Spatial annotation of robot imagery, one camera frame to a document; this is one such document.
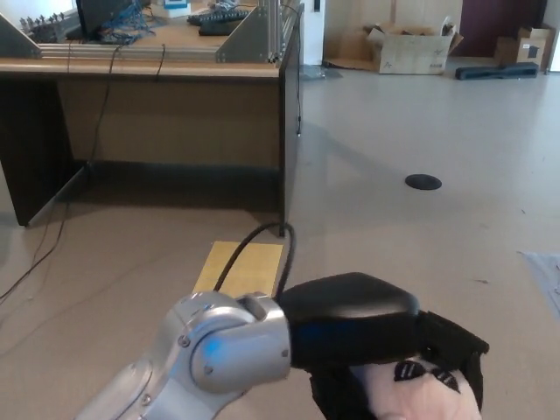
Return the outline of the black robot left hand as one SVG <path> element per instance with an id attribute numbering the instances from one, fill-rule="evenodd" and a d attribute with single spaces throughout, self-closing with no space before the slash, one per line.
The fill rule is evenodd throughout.
<path id="1" fill-rule="evenodd" d="M 278 290 L 291 365 L 326 419 L 480 419 L 483 339 L 360 272 Z"/>

